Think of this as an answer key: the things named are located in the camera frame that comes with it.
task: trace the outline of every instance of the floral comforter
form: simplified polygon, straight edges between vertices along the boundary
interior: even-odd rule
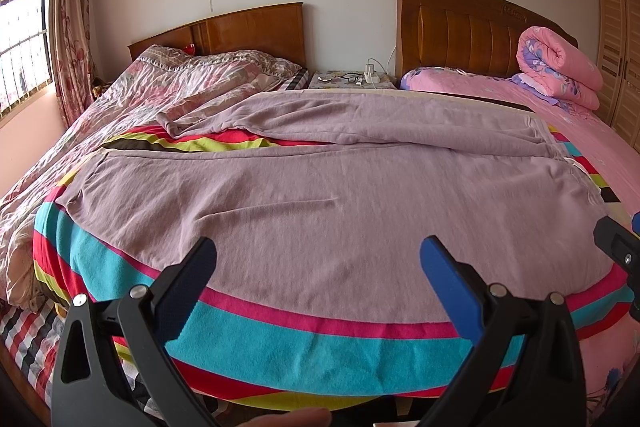
[[[84,156],[111,136],[158,118],[196,123],[273,89],[299,69],[256,51],[190,57],[150,47],[0,200],[0,299],[32,311],[42,304],[31,244],[36,211]]]

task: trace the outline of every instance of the window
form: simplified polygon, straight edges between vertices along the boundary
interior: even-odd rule
[[[51,83],[47,0],[0,0],[0,118]]]

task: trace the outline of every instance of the silver bolt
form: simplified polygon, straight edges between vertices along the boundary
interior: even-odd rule
[[[148,288],[143,284],[136,284],[129,290],[129,296],[132,299],[142,299],[146,295]]]
[[[551,302],[553,302],[553,304],[555,304],[556,306],[561,306],[562,304],[564,304],[564,297],[562,297],[562,294],[559,294],[558,292],[553,292],[551,295],[549,295],[549,299],[551,299]]]
[[[507,295],[507,288],[504,286],[504,284],[500,283],[495,283],[489,286],[489,291],[491,292],[491,295],[497,298],[501,298]]]
[[[80,307],[86,302],[86,295],[84,293],[79,293],[74,297],[74,306]]]

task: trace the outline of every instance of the curtain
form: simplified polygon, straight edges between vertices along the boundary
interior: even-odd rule
[[[89,40],[89,0],[49,0],[51,72],[67,126],[93,101]]]

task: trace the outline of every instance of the window sill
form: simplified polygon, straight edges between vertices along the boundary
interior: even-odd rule
[[[49,84],[49,86],[43,87],[41,90],[38,90],[37,92],[32,94],[29,98],[27,98],[27,100],[15,106],[11,111],[9,111],[8,114],[0,118],[0,129],[2,129],[2,127],[4,127],[5,125],[7,125],[7,123],[13,120],[15,116],[18,113],[20,113],[20,111],[29,107],[33,102],[41,99],[45,94],[55,89],[56,89],[56,86],[54,84]]]

